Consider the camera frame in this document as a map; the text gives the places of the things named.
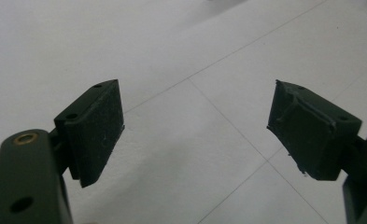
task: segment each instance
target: dark object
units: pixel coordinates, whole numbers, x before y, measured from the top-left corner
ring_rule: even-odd
[[[361,120],[310,90],[276,82],[268,129],[316,180],[335,180],[344,170],[348,224],[367,224],[367,140]]]
[[[62,174],[95,183],[124,129],[117,80],[82,94],[51,133],[16,133],[0,148],[0,224],[73,223]]]

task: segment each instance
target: white surface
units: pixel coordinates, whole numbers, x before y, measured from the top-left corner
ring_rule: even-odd
[[[0,1],[0,143],[113,78],[126,130],[98,183],[65,174],[76,223],[345,222],[345,176],[304,177],[265,127],[281,79],[367,136],[366,0]]]

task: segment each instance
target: round hole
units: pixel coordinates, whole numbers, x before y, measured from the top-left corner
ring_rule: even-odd
[[[338,117],[340,120],[342,120],[342,121],[345,121],[345,120],[348,120],[348,118],[347,117],[344,117],[344,116],[340,116],[340,117]]]
[[[34,199],[32,197],[21,198],[10,206],[10,211],[11,213],[23,212],[26,209],[28,209],[32,205],[33,202],[34,202]]]
[[[67,119],[75,119],[77,117],[78,117],[77,114],[70,114],[70,115],[66,116]]]
[[[37,133],[25,133],[14,139],[14,144],[21,146],[34,142],[37,138]]]

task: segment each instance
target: tiled floor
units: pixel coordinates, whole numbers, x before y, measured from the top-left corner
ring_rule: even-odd
[[[65,174],[76,223],[346,222],[346,175],[302,175],[265,127],[280,79],[367,136],[367,0],[0,1],[0,143],[113,78],[126,130],[95,185]]]

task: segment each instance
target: brass screw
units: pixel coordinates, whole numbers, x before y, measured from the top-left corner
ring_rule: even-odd
[[[26,145],[34,142],[37,137],[37,133],[24,133],[14,139],[14,144],[17,146]]]

